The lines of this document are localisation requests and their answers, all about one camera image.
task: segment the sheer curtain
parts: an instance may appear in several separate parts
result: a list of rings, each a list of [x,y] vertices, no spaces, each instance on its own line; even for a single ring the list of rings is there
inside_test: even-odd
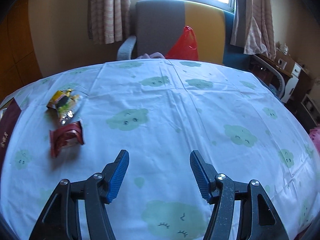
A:
[[[130,34],[130,0],[89,0],[88,33],[95,44],[122,41]]]
[[[231,44],[244,48],[244,54],[276,57],[272,23],[272,0],[236,0]]]

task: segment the white drawer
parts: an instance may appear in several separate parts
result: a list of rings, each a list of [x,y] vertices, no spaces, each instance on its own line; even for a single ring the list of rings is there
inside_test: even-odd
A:
[[[293,70],[292,70],[292,75],[295,75],[295,76],[299,77],[300,71],[301,71],[300,66],[297,63],[294,64],[294,67],[293,67]]]

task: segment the red plastic bag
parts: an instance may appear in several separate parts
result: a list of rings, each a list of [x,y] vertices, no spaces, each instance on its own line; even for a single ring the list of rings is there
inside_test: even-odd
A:
[[[166,59],[185,59],[199,60],[196,36],[193,30],[186,26],[183,28],[183,33],[169,50],[165,56]]]

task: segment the metal screw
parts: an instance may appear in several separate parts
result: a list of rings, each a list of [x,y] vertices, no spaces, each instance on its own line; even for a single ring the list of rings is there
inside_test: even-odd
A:
[[[227,178],[227,176],[224,175],[223,173],[219,173],[219,174],[217,175],[217,178],[220,179],[220,180],[224,180],[224,179]]]
[[[257,181],[256,179],[251,180],[251,184],[254,185],[254,186],[259,186],[260,185],[259,181]]]
[[[102,174],[101,173],[96,173],[93,175],[94,179],[101,179],[102,178]]]
[[[62,179],[62,180],[60,180],[60,185],[66,185],[66,184],[68,184],[68,180],[67,179]]]

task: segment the plastic bag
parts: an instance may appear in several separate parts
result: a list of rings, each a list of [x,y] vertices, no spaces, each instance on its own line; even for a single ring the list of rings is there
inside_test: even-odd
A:
[[[309,136],[317,148],[318,152],[320,153],[320,127],[315,127],[314,129],[310,130]]]
[[[166,59],[185,59],[199,60],[196,36],[193,30],[186,26],[183,28],[183,33],[169,50],[165,56]]]

